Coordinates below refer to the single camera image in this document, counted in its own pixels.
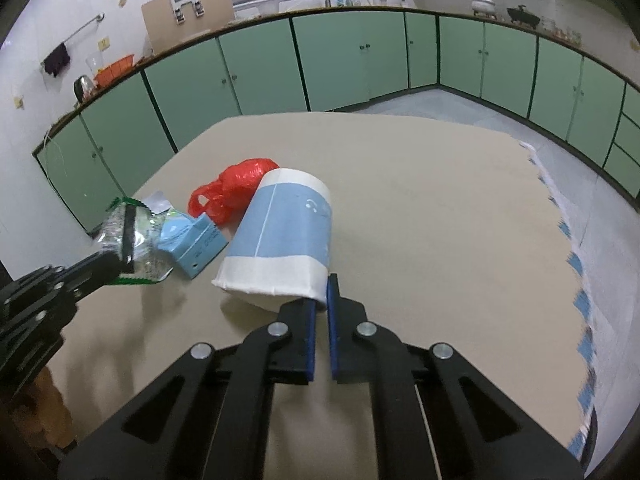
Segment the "person hand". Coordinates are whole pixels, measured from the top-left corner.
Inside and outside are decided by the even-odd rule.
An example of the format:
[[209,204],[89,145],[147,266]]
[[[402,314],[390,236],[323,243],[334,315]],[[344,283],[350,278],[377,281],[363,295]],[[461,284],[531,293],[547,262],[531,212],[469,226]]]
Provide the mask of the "person hand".
[[10,416],[21,436],[36,451],[62,450],[75,441],[72,415],[47,367],[18,396]]

